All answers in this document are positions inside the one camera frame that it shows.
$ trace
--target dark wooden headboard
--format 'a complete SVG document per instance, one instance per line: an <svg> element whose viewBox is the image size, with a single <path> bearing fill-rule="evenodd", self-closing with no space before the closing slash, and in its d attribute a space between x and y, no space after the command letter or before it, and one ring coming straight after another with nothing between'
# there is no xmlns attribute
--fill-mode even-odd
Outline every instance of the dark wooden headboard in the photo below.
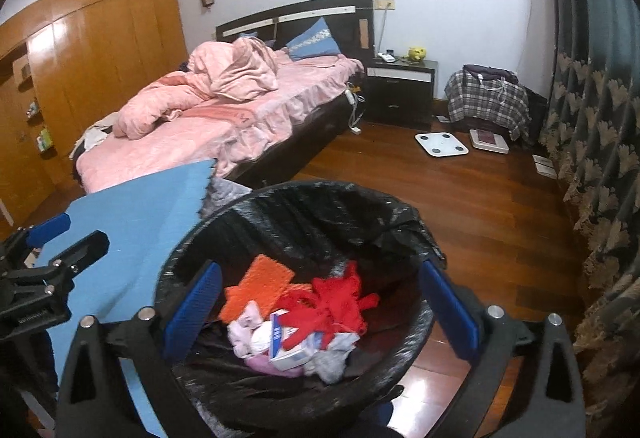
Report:
<svg viewBox="0 0 640 438"><path fill-rule="evenodd" d="M216 27L218 41L234 41L241 32L258 32L263 41L274 39L273 48L285 46L324 19L340 51L365 66L374 58L373 0L309 0L233 20Z"/></svg>

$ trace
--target curtain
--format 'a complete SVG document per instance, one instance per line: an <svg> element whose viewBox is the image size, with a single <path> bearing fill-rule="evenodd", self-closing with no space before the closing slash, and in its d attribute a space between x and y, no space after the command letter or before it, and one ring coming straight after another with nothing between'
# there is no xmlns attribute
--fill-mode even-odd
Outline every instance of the curtain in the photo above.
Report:
<svg viewBox="0 0 640 438"><path fill-rule="evenodd" d="M556 1L558 60L540 142L568 182L564 199L590 250L584 274L600 296L575 341L597 437L639 376L640 12L633 0Z"/></svg>

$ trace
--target blue pillow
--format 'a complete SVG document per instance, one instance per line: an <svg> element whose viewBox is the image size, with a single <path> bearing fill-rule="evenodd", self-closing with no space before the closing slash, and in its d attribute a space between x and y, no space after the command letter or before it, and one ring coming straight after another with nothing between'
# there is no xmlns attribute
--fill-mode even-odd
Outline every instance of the blue pillow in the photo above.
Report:
<svg viewBox="0 0 640 438"><path fill-rule="evenodd" d="M332 38L331 31L324 18L320 18L313 27L289 41L287 48L289 48L289 57L293 61L305 59L306 57L337 56L341 54L340 47Z"/></svg>

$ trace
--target bed frame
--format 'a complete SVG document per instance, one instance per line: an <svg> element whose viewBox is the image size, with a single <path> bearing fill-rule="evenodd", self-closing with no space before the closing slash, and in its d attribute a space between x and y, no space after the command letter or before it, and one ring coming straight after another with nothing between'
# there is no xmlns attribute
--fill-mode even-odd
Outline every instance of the bed frame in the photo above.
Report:
<svg viewBox="0 0 640 438"><path fill-rule="evenodd" d="M216 39L233 41L241 32L257 32L274 49L311 27L324 16L331 34L347 57L366 67L374 58L373 0L310 0L251 14L216 27ZM352 82L358 82L353 76ZM294 126L292 136L270 147L254 161L238 165L226 178L252 189L293 178L329 142L348 128L351 105L344 94L322 105Z"/></svg>

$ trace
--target nightstand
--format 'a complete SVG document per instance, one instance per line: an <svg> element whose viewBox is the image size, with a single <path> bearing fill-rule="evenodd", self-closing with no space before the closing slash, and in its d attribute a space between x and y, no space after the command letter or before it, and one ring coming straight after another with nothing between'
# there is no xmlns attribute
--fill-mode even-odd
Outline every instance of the nightstand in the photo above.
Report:
<svg viewBox="0 0 640 438"><path fill-rule="evenodd" d="M438 63L415 64L374 59L364 84L364 120L414 129L431 129Z"/></svg>

